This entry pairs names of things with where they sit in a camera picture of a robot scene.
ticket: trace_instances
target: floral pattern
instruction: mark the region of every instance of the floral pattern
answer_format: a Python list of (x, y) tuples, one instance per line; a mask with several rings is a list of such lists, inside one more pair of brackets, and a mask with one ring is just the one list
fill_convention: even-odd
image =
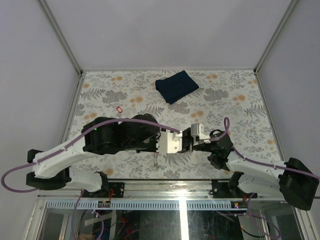
[[(186, 71), (199, 89), (170, 105), (155, 88), (155, 81), (179, 71), (89, 71), (78, 100), (70, 137), (96, 117), (132, 118), (151, 114), (158, 123), (184, 130), (203, 123), (208, 134), (224, 129), (229, 117), (229, 135), (239, 151), (252, 157), (280, 160), (271, 125), (254, 72), (250, 70)], [(116, 108), (120, 106), (123, 113)], [(154, 154), (122, 151), (86, 159), (75, 166), (103, 171), (110, 178), (124, 179), (223, 179), (232, 172), (210, 165), (207, 152)]]

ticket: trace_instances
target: folded cloth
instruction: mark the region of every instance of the folded cloth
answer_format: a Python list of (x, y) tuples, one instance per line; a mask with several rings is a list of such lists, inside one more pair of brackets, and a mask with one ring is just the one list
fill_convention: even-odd
[(186, 71), (155, 81), (155, 89), (161, 93), (165, 102), (169, 104), (175, 103), (198, 88), (198, 84), (189, 77)]

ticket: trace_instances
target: white wall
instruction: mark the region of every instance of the white wall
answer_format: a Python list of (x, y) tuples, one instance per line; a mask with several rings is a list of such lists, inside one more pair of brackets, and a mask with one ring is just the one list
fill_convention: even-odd
[[(300, 159), (320, 176), (319, 0), (300, 1), (260, 78), (287, 159)], [(314, 200), (311, 212), (320, 233), (319, 204)]]
[(47, 0), (83, 69), (251, 68), (291, 0)]
[[(58, 143), (77, 75), (35, 0), (3, 0), (0, 7), (0, 175), (27, 163), (27, 151)], [(28, 189), (26, 173), (8, 176)], [(1, 239), (18, 240), (37, 192), (0, 186)]]

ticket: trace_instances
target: small red tag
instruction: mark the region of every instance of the small red tag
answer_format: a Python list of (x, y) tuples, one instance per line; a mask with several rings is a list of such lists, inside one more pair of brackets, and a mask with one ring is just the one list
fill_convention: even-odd
[(122, 113), (122, 112), (123, 112), (122, 108), (119, 107), (119, 106), (116, 107), (116, 110), (117, 110), (119, 113)]

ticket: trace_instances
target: metal chain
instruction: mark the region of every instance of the metal chain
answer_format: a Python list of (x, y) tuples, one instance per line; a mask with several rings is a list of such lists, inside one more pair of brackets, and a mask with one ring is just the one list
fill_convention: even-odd
[(159, 153), (158, 152), (155, 152), (154, 153), (154, 159), (153, 159), (153, 164), (154, 164), (154, 167), (155, 168), (159, 168), (159, 165), (158, 165), (158, 155), (159, 155)]

